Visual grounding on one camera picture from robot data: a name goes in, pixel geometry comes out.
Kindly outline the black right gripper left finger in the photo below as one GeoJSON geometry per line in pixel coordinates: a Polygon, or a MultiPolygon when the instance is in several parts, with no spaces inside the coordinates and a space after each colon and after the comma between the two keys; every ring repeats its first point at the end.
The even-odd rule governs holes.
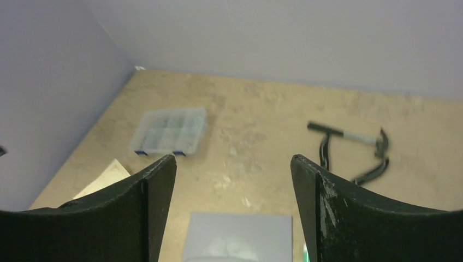
{"type": "Polygon", "coordinates": [[[176,169],[168,154],[57,208],[1,211],[1,261],[157,261],[176,169]]]}

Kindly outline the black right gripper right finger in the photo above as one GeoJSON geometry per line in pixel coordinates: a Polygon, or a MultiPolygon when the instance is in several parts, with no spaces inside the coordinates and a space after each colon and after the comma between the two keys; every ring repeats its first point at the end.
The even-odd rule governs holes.
{"type": "Polygon", "coordinates": [[[311,261],[462,261],[462,211],[387,198],[300,154],[290,169],[311,261]]]}

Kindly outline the cream lined letter paper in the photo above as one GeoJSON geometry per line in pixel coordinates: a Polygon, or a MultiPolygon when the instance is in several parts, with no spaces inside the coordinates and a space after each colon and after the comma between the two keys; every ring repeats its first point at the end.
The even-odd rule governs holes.
{"type": "Polygon", "coordinates": [[[128,177],[130,177],[130,173],[117,159],[114,159],[94,181],[75,195],[73,200],[92,194],[128,177]]]}

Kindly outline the clear plastic screw box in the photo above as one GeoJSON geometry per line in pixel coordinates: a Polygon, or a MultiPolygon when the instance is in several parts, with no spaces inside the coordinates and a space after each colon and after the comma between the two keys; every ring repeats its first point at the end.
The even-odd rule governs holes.
{"type": "Polygon", "coordinates": [[[146,112],[129,149],[138,155],[195,154],[207,127],[205,108],[177,108],[146,112]]]}

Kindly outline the black handled pliers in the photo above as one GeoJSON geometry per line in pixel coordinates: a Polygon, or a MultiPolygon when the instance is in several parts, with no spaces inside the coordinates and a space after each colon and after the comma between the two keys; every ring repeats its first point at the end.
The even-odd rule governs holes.
{"type": "MultiPolygon", "coordinates": [[[[330,172],[330,140],[334,135],[330,135],[328,133],[324,134],[325,136],[322,139],[319,146],[319,160],[320,166],[328,172],[330,172]]],[[[377,178],[381,177],[389,167],[389,157],[387,155],[385,158],[375,157],[375,146],[370,146],[374,148],[373,157],[368,157],[366,160],[364,160],[363,156],[358,153],[350,153],[347,155],[348,159],[353,161],[351,166],[360,165],[369,167],[368,169],[364,169],[362,173],[351,179],[351,182],[353,184],[356,184],[357,186],[364,186],[366,183],[376,180],[377,178]]]]}

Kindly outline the black handled hammer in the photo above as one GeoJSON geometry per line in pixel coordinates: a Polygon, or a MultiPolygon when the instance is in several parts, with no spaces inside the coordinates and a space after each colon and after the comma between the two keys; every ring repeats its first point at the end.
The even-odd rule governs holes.
{"type": "Polygon", "coordinates": [[[375,146],[375,157],[385,158],[389,149],[389,138],[383,128],[380,129],[380,138],[371,138],[365,135],[348,132],[342,129],[337,129],[324,124],[309,121],[307,129],[318,132],[328,133],[330,135],[339,136],[346,139],[364,142],[375,146]]]}

